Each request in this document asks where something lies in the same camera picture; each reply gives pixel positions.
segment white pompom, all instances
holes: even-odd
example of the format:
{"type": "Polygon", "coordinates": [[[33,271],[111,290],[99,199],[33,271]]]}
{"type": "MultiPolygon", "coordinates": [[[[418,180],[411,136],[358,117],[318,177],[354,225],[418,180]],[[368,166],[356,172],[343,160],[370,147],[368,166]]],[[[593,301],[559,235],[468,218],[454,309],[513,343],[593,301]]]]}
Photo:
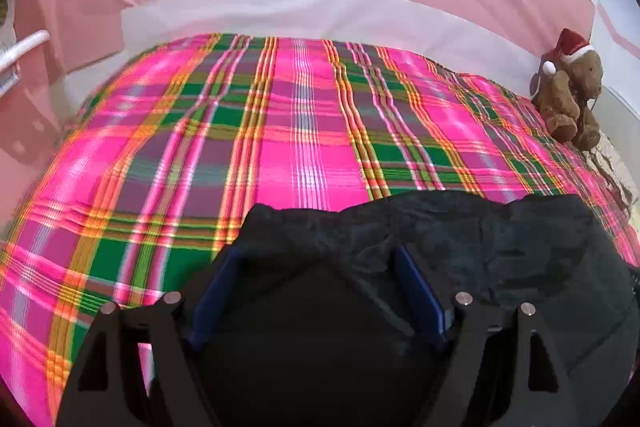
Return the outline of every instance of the white pompom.
{"type": "Polygon", "coordinates": [[[554,76],[556,74],[556,66],[548,60],[542,64],[542,72],[545,73],[546,76],[554,76]]]}

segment screw head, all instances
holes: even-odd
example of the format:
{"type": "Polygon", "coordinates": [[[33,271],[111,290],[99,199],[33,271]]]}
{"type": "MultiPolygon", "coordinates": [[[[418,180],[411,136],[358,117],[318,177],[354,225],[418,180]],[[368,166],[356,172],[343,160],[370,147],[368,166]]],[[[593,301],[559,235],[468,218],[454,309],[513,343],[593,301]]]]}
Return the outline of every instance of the screw head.
{"type": "Polygon", "coordinates": [[[118,305],[115,302],[105,302],[102,306],[100,306],[100,313],[111,315],[114,311],[116,311],[117,306],[118,305]]]}
{"type": "Polygon", "coordinates": [[[522,313],[524,313],[525,315],[529,315],[529,317],[530,317],[531,315],[533,315],[536,312],[536,307],[533,304],[531,304],[530,302],[523,302],[520,305],[520,311],[522,313]]]}
{"type": "Polygon", "coordinates": [[[182,299],[182,295],[180,295],[180,292],[167,292],[162,296],[162,300],[167,304],[178,303],[180,302],[180,299],[182,299]]]}
{"type": "Polygon", "coordinates": [[[467,293],[467,292],[456,293],[456,302],[458,302],[458,304],[462,304],[463,306],[469,306],[469,304],[471,304],[473,301],[474,301],[474,298],[471,295],[471,293],[467,293]]]}

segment red santa hat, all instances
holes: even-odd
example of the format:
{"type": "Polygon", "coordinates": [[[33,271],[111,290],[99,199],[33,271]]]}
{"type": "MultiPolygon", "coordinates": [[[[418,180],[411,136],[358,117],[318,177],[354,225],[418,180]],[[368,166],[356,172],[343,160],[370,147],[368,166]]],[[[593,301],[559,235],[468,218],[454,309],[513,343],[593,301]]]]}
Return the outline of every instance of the red santa hat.
{"type": "Polygon", "coordinates": [[[588,51],[593,51],[593,47],[580,33],[568,28],[562,30],[558,44],[556,44],[556,52],[558,52],[558,58],[562,62],[571,64],[588,51]]]}

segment bed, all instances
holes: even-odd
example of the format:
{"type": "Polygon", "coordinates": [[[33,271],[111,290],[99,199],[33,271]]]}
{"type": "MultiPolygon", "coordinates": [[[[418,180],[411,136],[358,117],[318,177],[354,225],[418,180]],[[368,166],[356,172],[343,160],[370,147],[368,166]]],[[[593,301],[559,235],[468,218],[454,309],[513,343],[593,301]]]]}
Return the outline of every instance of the bed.
{"type": "Polygon", "coordinates": [[[416,189],[576,193],[640,261],[604,179],[528,99],[482,76],[329,40],[200,34],[147,50],[87,99],[15,214],[0,250],[0,376],[50,426],[100,306],[178,288],[254,203],[341,210],[416,189]]]}

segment stuffed toy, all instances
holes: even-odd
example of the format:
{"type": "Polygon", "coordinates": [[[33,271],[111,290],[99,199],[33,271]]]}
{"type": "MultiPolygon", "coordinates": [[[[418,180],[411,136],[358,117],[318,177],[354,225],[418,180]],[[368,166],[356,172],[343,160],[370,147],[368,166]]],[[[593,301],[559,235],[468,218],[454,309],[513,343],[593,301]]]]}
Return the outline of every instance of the stuffed toy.
{"type": "Polygon", "coordinates": [[[553,138],[590,150],[600,140],[600,126],[587,106],[602,90],[600,56],[580,34],[565,28],[550,58],[542,66],[533,103],[553,138]]]}

